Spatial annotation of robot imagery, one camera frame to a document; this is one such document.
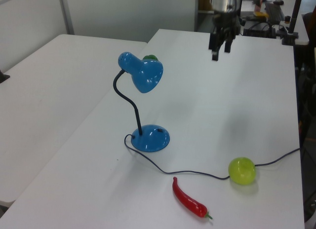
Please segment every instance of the black power cord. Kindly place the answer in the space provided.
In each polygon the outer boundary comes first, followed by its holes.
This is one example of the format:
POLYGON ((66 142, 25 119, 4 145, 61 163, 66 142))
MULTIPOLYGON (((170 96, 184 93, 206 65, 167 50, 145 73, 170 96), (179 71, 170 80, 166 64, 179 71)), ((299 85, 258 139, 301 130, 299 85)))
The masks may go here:
MULTIPOLYGON (((128 149, 130 149, 130 150, 132 150, 132 151, 138 153, 138 154, 141 155, 142 157, 146 158, 148 161, 150 161, 156 168, 158 168, 158 169, 159 169, 161 172, 163 172, 164 174, 172 175, 172 174, 178 174, 178 173, 195 173, 195 174, 210 176, 210 177, 216 178, 216 179, 218 179, 218 180, 227 180, 227 179, 229 178, 229 176, 227 176, 227 177, 218 177, 218 176, 214 176, 214 175, 212 175, 212 174, 208 174, 208 173, 204 173, 204 172, 199 172, 199 171, 188 171, 188 170, 185 170, 185 171, 166 172, 166 171, 162 170, 156 163, 154 163, 154 161, 152 161, 149 157, 147 157, 146 155, 144 155, 144 154, 141 153, 140 151, 137 151, 136 149, 133 149, 133 148, 131 148, 130 146, 128 146, 127 143, 126 143, 126 138, 127 138, 128 136, 131 136, 131 138, 135 138, 135 136, 133 136, 133 135, 131 135, 131 134, 126 135, 125 138, 124 138, 124 144, 125 144, 125 146, 126 146, 128 149)), ((271 164, 276 163, 277 161, 280 161, 282 158, 284 158, 284 157, 286 157, 286 156, 288 156, 288 155, 290 155, 290 154, 292 154, 292 153, 294 153, 294 152, 296 152, 296 151, 298 151, 298 150, 299 150, 299 148, 298 148, 298 149, 295 149, 295 150, 293 150, 293 151, 290 151, 289 153, 283 155, 282 157, 278 158, 278 159, 275 160, 275 161, 272 161, 272 162, 269 162, 269 163, 263 163, 263 164, 256 164, 255 166, 267 166, 267 165, 271 165, 271 164)))

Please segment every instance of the desk lamp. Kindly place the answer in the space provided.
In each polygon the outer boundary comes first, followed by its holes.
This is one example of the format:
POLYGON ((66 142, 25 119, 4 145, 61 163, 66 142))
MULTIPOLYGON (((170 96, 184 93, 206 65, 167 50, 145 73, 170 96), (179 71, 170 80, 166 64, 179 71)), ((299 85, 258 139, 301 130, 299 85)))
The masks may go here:
POLYGON ((165 148, 170 141, 168 131, 154 124, 141 126, 135 103, 117 89, 119 77, 126 72, 132 76, 134 85, 141 93, 150 92, 161 79, 163 73, 162 63, 153 55, 145 56, 143 60, 140 60, 130 52, 124 52, 118 58, 118 65, 122 70, 115 77, 113 88, 120 97, 127 100, 134 107, 138 126, 132 134, 132 145, 143 152, 156 152, 165 148))
POLYGON ((9 75, 4 75, 0 70, 0 83, 6 81, 8 78, 10 78, 9 75))

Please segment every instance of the white table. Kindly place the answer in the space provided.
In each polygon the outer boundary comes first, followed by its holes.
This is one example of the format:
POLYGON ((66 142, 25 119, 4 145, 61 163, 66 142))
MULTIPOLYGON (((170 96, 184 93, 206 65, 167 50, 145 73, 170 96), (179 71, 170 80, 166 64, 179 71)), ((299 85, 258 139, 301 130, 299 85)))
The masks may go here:
MULTIPOLYGON (((231 53, 221 49, 214 62, 208 40, 204 33, 159 30, 139 55, 155 54, 163 63, 157 87, 141 94, 130 75, 119 79, 142 124, 170 133, 165 149, 146 155, 166 171, 225 177, 235 157, 265 163, 298 148, 292 47, 238 36, 231 53)), ((173 176, 126 149, 123 139, 135 129, 133 108, 111 89, 0 219, 0 228, 304 228, 299 152, 257 168, 249 186, 177 175, 183 191, 208 207, 214 218, 208 221, 176 200, 173 176)))
POLYGON ((112 87, 144 42, 60 35, 0 84, 0 205, 10 206, 112 87))
MULTIPOLYGON (((284 16, 291 16, 293 13, 293 8, 296 0, 283 0, 284 5, 281 5, 282 12, 284 16)), ((249 0, 243 0, 241 5, 242 11, 253 11, 255 8, 255 5, 252 3, 252 1, 249 0)), ((261 11, 265 12, 265 5, 262 3, 261 11)), ((298 33, 298 39, 295 40, 296 45, 307 45, 309 43, 309 38, 306 32, 306 28, 304 25, 303 17, 301 12, 299 11, 299 14, 297 16, 296 24, 294 27, 294 31, 298 33)))

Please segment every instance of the equipment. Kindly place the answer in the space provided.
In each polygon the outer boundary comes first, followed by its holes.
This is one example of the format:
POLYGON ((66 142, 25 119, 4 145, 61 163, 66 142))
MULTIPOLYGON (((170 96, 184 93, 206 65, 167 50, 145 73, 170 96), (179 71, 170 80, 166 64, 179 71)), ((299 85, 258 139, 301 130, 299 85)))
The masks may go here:
POLYGON ((241 0, 210 0, 210 2, 214 9, 214 29, 210 34, 208 48, 212 50, 212 60, 217 61, 221 45, 226 42, 225 52, 229 53, 233 40, 240 33, 237 14, 241 0))
POLYGON ((273 25, 280 24, 281 21, 285 20, 284 14, 280 5, 276 5, 273 3, 265 3, 266 12, 269 15, 269 22, 273 25))

